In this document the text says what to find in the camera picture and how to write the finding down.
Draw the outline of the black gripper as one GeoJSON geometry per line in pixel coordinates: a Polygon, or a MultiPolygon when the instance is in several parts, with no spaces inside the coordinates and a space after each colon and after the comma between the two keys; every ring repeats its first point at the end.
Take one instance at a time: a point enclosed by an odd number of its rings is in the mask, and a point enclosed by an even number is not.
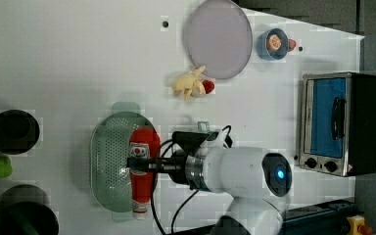
{"type": "Polygon", "coordinates": [[[186,165],[189,157],[194,157],[201,144],[209,137],[208,133],[175,131],[171,135],[171,143],[180,147],[169,158],[159,158],[150,163],[146,159],[128,158],[126,166],[135,173],[166,173],[177,184],[188,185],[186,165]]]}

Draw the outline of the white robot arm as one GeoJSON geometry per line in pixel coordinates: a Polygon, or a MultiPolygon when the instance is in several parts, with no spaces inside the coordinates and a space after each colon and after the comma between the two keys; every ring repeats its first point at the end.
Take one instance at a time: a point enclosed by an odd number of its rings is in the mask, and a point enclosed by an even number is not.
{"type": "Polygon", "coordinates": [[[292,185],[292,171],[283,155],[233,147],[222,130],[176,131],[168,143],[180,149],[165,158],[156,131],[145,127],[130,135],[126,166],[132,171],[134,198],[152,197],[155,177],[165,173],[192,190],[233,198],[210,235],[278,235],[292,185]]]}

